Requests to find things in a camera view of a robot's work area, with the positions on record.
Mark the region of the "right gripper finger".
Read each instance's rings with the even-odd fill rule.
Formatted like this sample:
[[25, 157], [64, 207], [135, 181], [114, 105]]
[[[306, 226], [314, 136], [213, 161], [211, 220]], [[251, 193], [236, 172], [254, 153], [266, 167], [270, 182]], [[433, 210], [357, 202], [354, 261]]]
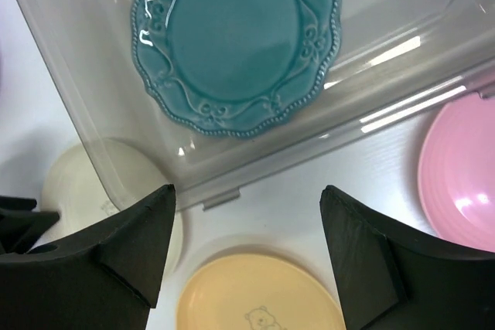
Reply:
[[320, 212], [348, 329], [492, 329], [494, 255], [379, 213], [333, 185]]

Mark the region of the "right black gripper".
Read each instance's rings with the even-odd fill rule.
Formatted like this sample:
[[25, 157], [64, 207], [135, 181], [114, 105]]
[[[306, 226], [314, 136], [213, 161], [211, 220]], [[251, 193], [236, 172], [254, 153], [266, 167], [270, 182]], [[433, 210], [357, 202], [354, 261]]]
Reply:
[[133, 206], [38, 244], [60, 220], [0, 197], [3, 329], [144, 329], [156, 307], [176, 211], [164, 185]]

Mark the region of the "cream plate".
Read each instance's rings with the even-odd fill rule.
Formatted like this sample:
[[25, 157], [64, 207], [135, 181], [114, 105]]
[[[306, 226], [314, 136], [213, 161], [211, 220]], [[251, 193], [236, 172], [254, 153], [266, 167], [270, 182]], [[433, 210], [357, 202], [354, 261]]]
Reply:
[[83, 145], [67, 149], [48, 171], [41, 211], [57, 211], [60, 220], [44, 234], [52, 242], [113, 216], [167, 183], [159, 168], [137, 149], [115, 140], [105, 142], [112, 168], [121, 176], [120, 196], [108, 195]]

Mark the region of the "teal scalloped plate back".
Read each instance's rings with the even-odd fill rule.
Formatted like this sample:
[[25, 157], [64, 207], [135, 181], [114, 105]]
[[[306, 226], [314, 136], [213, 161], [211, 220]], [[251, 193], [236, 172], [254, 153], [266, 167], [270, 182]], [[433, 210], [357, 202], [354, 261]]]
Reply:
[[147, 94], [207, 136], [252, 138], [323, 90], [342, 0], [133, 0], [131, 56]]

